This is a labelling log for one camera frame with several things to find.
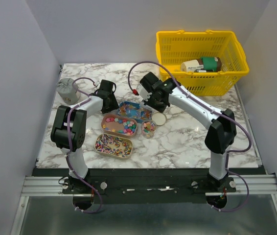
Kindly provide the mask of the blue tray clear lollipops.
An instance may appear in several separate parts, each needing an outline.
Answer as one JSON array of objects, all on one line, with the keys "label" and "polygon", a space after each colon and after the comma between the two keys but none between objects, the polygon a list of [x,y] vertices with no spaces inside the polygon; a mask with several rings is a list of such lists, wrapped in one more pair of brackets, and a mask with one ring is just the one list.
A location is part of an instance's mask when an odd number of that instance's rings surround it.
[{"label": "blue tray clear lollipops", "polygon": [[117,113],[119,116],[131,118],[138,123],[142,123],[143,121],[151,119],[153,111],[144,108],[139,103],[123,101],[119,104]]}]

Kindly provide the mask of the beige tray rainbow lollipops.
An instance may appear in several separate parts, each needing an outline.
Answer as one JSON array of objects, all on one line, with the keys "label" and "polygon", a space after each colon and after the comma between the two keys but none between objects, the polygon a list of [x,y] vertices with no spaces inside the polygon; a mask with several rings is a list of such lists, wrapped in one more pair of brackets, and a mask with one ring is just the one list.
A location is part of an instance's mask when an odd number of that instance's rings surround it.
[{"label": "beige tray rainbow lollipops", "polygon": [[105,133],[97,137],[94,148],[99,154],[121,160],[130,158],[134,150],[129,139]]}]

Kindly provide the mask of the pink tray star candies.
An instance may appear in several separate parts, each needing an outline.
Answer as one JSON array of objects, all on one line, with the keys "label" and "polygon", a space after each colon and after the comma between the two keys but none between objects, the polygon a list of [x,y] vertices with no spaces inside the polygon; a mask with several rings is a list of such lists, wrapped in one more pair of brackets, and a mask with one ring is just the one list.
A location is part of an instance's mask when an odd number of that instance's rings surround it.
[{"label": "pink tray star candies", "polygon": [[137,133],[138,123],[128,117],[106,114],[102,119],[101,128],[109,135],[132,138]]}]

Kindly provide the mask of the clear glass jar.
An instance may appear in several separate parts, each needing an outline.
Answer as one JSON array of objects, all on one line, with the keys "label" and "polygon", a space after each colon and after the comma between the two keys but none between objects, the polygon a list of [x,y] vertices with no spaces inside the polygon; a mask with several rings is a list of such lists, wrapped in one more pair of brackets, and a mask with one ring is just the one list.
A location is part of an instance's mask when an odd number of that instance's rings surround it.
[{"label": "clear glass jar", "polygon": [[146,120],[141,124],[141,133],[145,138],[150,139],[154,137],[156,128],[157,126],[153,120]]}]

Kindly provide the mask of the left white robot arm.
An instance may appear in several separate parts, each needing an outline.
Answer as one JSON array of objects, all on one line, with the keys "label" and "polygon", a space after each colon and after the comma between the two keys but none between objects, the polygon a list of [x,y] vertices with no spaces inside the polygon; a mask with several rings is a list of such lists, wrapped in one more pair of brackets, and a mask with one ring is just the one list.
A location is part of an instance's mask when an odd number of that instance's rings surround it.
[{"label": "left white robot arm", "polygon": [[102,80],[99,88],[86,95],[86,99],[71,106],[58,107],[53,127],[51,141],[66,155],[69,175],[75,178],[73,187],[79,193],[90,189],[90,181],[85,178],[88,167],[85,163],[82,145],[86,137],[87,118],[101,112],[103,114],[118,108],[115,97],[116,84]]}]

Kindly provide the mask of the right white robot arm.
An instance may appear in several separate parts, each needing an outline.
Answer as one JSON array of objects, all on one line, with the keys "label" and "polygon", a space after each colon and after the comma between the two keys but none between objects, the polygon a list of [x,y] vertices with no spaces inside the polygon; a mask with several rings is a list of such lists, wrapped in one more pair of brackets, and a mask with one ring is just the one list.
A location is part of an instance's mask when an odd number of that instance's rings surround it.
[{"label": "right white robot arm", "polygon": [[137,86],[143,103],[162,113],[170,105],[177,106],[198,120],[206,129],[205,145],[210,150],[210,167],[207,186],[217,192],[225,186],[226,151],[237,134],[231,109],[215,109],[190,93],[179,82],[169,78],[164,82],[152,72],[146,74]]}]

